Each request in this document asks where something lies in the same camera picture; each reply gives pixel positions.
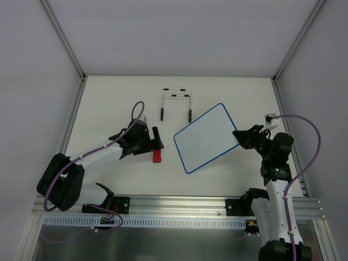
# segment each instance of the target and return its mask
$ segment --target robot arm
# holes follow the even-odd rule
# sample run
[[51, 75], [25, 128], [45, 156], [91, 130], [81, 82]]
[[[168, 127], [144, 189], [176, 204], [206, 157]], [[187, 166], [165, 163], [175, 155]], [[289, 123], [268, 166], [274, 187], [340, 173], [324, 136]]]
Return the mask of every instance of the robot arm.
[[[117, 139], [124, 130], [117, 135], [111, 136], [104, 144]], [[153, 127], [152, 131], [154, 139], [151, 140], [146, 117], [142, 116], [133, 128], [117, 142], [110, 146], [103, 144], [101, 145], [102, 147], [104, 146], [103, 150], [91, 153], [89, 156], [79, 156], [81, 160], [78, 161], [78, 164], [71, 164], [63, 175], [59, 177], [52, 188], [48, 200], [61, 211], [66, 211], [75, 204], [95, 204], [109, 209], [114, 193], [99, 183], [83, 184], [83, 178], [100, 167], [131, 154], [138, 155], [153, 152], [153, 161], [160, 162], [160, 150], [164, 146], [160, 140], [157, 127]], [[67, 157], [62, 153], [55, 155], [36, 187], [38, 193], [45, 196], [55, 176], [64, 166], [71, 163], [70, 158], [76, 157]]]
[[291, 233], [296, 244], [297, 260], [312, 260], [311, 249], [303, 245], [297, 228], [291, 189], [287, 196], [289, 217], [285, 212], [284, 191], [292, 179], [287, 161], [294, 139], [286, 133], [277, 133], [273, 140], [267, 138], [269, 132], [265, 130], [270, 131], [278, 125], [270, 120], [271, 117], [272, 115], [266, 115], [266, 126], [255, 125], [247, 131], [233, 132], [244, 149], [255, 149], [262, 156], [260, 171], [266, 186], [266, 191], [260, 189], [247, 191], [240, 200], [241, 205], [251, 210], [257, 219], [263, 244], [259, 251], [259, 261], [291, 259], [288, 219], [293, 228]]

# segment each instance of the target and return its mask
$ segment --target red handle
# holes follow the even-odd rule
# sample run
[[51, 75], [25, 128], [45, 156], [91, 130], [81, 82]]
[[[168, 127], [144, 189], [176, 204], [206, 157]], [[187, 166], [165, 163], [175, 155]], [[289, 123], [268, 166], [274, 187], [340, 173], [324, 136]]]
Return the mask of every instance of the red handle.
[[161, 150], [153, 151], [153, 159], [152, 159], [152, 161], [154, 163], [160, 163], [162, 161]]

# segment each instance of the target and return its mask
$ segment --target white surface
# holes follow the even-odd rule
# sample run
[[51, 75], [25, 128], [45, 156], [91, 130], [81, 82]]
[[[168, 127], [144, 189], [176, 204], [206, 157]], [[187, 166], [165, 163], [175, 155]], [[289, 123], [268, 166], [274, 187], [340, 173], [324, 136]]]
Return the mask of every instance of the white surface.
[[0, 3], [1, 260], [15, 258], [79, 78], [37, 0]]
[[[311, 119], [322, 136], [321, 151], [308, 170], [311, 196], [322, 198], [342, 260], [348, 256], [348, 1], [327, 1], [296, 56], [280, 78], [287, 113]], [[318, 141], [301, 120], [290, 121], [303, 166], [313, 157]]]
[[235, 130], [224, 105], [219, 103], [175, 134], [185, 172], [192, 173], [238, 146], [232, 133]]
[[[188, 103], [187, 100], [166, 100], [161, 122], [162, 88], [193, 91], [193, 120], [217, 103], [224, 103], [239, 130], [263, 123], [266, 113], [279, 113], [271, 81], [266, 78], [88, 77], [68, 154], [87, 151], [127, 127], [131, 109], [138, 100], [145, 102], [148, 126], [158, 126], [165, 148], [160, 164], [152, 163], [151, 153], [128, 156], [88, 176], [87, 183], [101, 182], [114, 193], [136, 195], [240, 196], [250, 187], [264, 188], [260, 176], [261, 156], [242, 148], [187, 175], [173, 136], [188, 124]], [[294, 175], [291, 158], [289, 162]], [[295, 195], [302, 195], [298, 183], [294, 191]]]
[[272, 77], [316, 0], [49, 0], [86, 73]]

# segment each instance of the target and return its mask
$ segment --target metal frame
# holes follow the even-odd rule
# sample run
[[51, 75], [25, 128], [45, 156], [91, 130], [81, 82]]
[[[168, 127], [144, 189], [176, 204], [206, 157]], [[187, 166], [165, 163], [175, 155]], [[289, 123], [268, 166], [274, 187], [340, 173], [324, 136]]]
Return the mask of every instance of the metal frame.
[[231, 73], [153, 73], [153, 72], [133, 72], [133, 73], [93, 73], [86, 72], [86, 76], [161, 76], [161, 77], [235, 77], [235, 78], [272, 78], [272, 75], [246, 75], [246, 74], [231, 74]]
[[[193, 196], [139, 196], [118, 195], [130, 197], [129, 215], [137, 217], [156, 218], [233, 218], [254, 220], [254, 216], [229, 216], [226, 214], [226, 199], [239, 199], [239, 197], [193, 197]], [[43, 209], [44, 198], [39, 195], [36, 198], [33, 214], [45, 214]], [[321, 201], [316, 198], [293, 198], [296, 218], [299, 220], [324, 220]], [[61, 212], [54, 210], [50, 213], [58, 215], [94, 215], [81, 212], [82, 205], [74, 205], [71, 209]]]
[[43, 10], [45, 11], [46, 15], [48, 16], [55, 32], [57, 33], [59, 40], [63, 44], [65, 51], [67, 52], [69, 58], [71, 59], [77, 73], [80, 75], [81, 79], [84, 80], [85, 73], [83, 72], [83, 70], [80, 66], [80, 63], [77, 60], [76, 55], [75, 55], [74, 51], [72, 50], [70, 43], [67, 40], [57, 18], [52, 10], [52, 7], [50, 6], [50, 4], [48, 3], [47, 0], [39, 0], [39, 1], [41, 3]]
[[326, 3], [326, 0], [318, 0], [313, 7], [312, 11], [309, 13], [306, 21], [304, 22], [303, 26], [301, 27], [299, 33], [297, 34], [294, 42], [291, 44], [288, 53], [286, 54], [285, 58], [283, 59], [278, 71], [276, 72], [276, 75], [274, 76], [274, 80], [278, 80], [279, 77], [282, 75], [283, 71], [285, 70], [286, 66], [289, 64], [291, 58], [294, 56], [295, 52], [297, 51], [300, 43], [302, 42], [303, 38], [308, 33], [309, 28], [313, 24], [314, 20], [318, 16], [320, 10]]
[[[59, 147], [59, 152], [65, 153], [67, 149], [67, 145], [69, 143], [69, 139], [72, 133], [72, 128], [74, 121], [76, 119], [76, 115], [78, 112], [78, 107], [80, 104], [80, 101], [82, 99], [82, 94], [84, 91], [84, 87], [86, 84], [86, 74], [83, 72], [83, 69], [81, 68], [81, 65], [72, 50], [68, 39], [66, 38], [55, 14], [52, 10], [50, 4], [48, 3], [48, 0], [39, 0], [43, 10], [47, 14], [55, 32], [57, 33], [61, 43], [63, 44], [63, 47], [65, 48], [68, 56], [70, 57], [73, 65], [75, 66], [76, 71], [78, 72], [79, 76], [82, 79], [80, 88], [78, 90], [76, 100], [73, 104], [73, 108], [70, 113], [69, 122], [66, 126], [64, 137], [62, 139], [61, 145]], [[320, 10], [326, 3], [326, 0], [318, 0], [310, 12], [309, 16], [307, 17], [305, 23], [303, 24], [301, 30], [299, 31], [298, 35], [296, 36], [296, 39], [291, 44], [285, 58], [283, 59], [279, 69], [277, 70], [276, 75], [273, 77], [273, 87], [274, 92], [276, 96], [276, 100], [278, 102], [278, 106], [280, 109], [280, 112], [284, 114], [284, 108], [281, 101], [281, 96], [279, 93], [279, 88], [277, 85], [277, 80], [281, 76], [282, 72], [286, 69], [286, 66], [291, 61], [292, 57], [294, 56], [295, 52], [297, 51], [300, 43], [302, 42], [304, 36], [308, 33], [309, 28], [313, 24], [313, 21], [318, 16]], [[149, 76], [147, 73], [140, 73], [140, 74], [96, 74], [96, 73], [90, 73], [89, 76], [111, 76], [111, 75], [118, 75], [118, 76]], [[221, 74], [221, 75], [207, 75], [207, 74], [168, 74], [168, 76], [214, 76], [214, 77], [227, 77], [231, 75], [227, 74]], [[288, 121], [286, 119], [283, 120], [285, 130], [287, 133], [290, 134], [290, 127], [288, 124]], [[299, 172], [302, 167], [301, 163], [297, 154], [297, 149], [293, 150], [293, 158], [296, 166], [296, 171]], [[306, 185], [306, 178], [304, 177], [301, 181], [301, 186], [303, 188], [303, 194], [305, 196], [310, 195], [309, 187]], [[210, 218], [212, 220], [219, 220], [221, 218], [227, 218], [226, 217], [226, 211], [225, 211], [225, 197], [189, 197], [189, 196], [130, 196], [131, 197], [131, 208], [130, 208], [130, 215], [136, 216], [138, 218], [154, 218], [154, 217], [160, 217], [160, 218]], [[32, 217], [30, 220], [30, 226], [27, 230], [27, 233], [23, 237], [24, 245], [20, 249], [20, 258], [18, 260], [31, 260], [34, 251], [35, 251], [35, 245], [37, 242], [37, 239], [39, 237], [41, 225], [44, 221], [44, 210], [42, 208], [42, 202], [43, 198], [41, 196], [38, 196], [35, 205], [32, 212]], [[321, 201], [314, 198], [294, 198], [294, 209], [295, 209], [295, 215], [298, 219], [303, 220], [313, 220], [313, 224], [316, 230], [316, 235], [318, 237], [318, 244], [320, 246], [322, 255], [324, 257], [324, 260], [340, 260], [338, 256], [337, 249], [334, 245], [334, 242], [331, 237], [331, 232], [328, 228], [328, 224], [326, 219], [326, 216], [324, 215], [323, 208], [321, 207]], [[68, 212], [51, 212], [50, 215], [62, 215], [65, 214], [65, 216], [81, 216], [85, 215], [80, 212], [80, 206], [74, 207]], [[254, 219], [254, 217], [251, 216], [244, 216], [244, 217], [232, 217], [234, 219], [244, 219], [244, 220], [250, 220]]]
[[188, 89], [169, 89], [169, 88], [163, 88], [162, 89], [162, 107], [160, 111], [160, 119], [163, 121], [164, 118], [164, 99], [166, 98], [189, 98], [189, 122], [192, 121], [192, 91]]

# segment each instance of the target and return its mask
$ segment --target black mounting plate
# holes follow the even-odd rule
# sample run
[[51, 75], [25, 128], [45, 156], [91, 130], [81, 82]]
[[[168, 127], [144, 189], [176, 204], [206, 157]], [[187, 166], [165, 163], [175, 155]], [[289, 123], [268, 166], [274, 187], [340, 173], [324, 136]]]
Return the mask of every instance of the black mounting plate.
[[245, 203], [241, 199], [227, 199], [225, 200], [225, 208], [227, 216], [254, 216], [245, 208]]
[[[116, 212], [119, 214], [128, 214], [129, 213], [129, 205], [131, 202], [130, 197], [113, 197], [113, 202], [111, 204], [110, 210], [113, 210], [113, 207], [117, 205], [116, 207]], [[83, 205], [82, 206], [82, 213], [93, 213], [93, 214], [98, 214], [98, 213], [105, 213], [109, 214], [109, 212], [98, 210], [94, 207], [91, 207], [89, 205]]]

